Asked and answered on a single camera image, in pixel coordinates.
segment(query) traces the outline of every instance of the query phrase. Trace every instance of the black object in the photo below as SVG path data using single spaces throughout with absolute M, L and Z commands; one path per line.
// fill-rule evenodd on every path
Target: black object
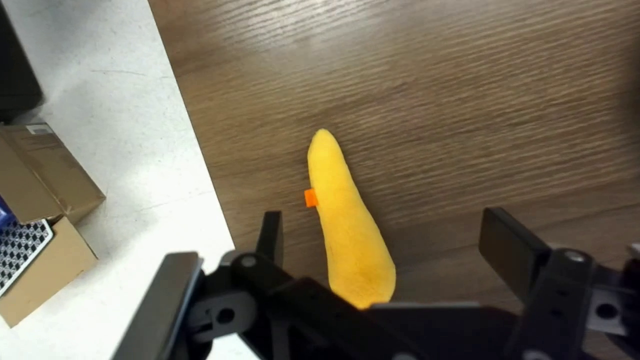
M 9 121 L 33 109 L 42 91 L 0 3 L 0 121 Z
M 279 212 L 265 214 L 257 248 L 228 253 L 206 276 L 197 254 L 167 255 L 114 359 L 205 359 L 232 333 L 261 359 L 593 359 L 582 351 L 587 328 L 640 359 L 638 259 L 617 272 L 553 250 L 500 208 L 485 209 L 479 248 L 525 304 L 521 316 L 469 304 L 359 311 L 274 264 Z

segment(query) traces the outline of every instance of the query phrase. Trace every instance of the wooden table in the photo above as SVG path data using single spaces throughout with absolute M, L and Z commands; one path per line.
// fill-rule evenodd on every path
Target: wooden table
M 240 249 L 281 209 L 285 268 L 326 282 L 303 201 L 321 127 L 388 243 L 397 300 L 518 309 L 476 249 L 483 206 L 612 266 L 640 238 L 637 1 L 150 3 Z

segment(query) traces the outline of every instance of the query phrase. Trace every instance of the yellow plush toy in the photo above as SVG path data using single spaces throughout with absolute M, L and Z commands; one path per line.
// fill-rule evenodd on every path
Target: yellow plush toy
M 314 135 L 307 161 L 311 189 L 305 198 L 320 216 L 332 291 L 359 309 L 388 302 L 396 266 L 329 131 Z

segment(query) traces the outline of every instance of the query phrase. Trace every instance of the black and white grid mat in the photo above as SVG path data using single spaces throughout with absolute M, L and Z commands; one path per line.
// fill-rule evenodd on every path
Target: black and white grid mat
M 53 231 L 46 220 L 27 225 L 14 220 L 0 229 L 0 296 L 52 238 Z

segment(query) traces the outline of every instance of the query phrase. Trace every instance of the orange tag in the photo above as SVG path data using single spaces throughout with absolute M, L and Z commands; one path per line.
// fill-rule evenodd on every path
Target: orange tag
M 308 208 L 313 208 L 318 205 L 316 192 L 313 189 L 305 190 L 305 202 Z

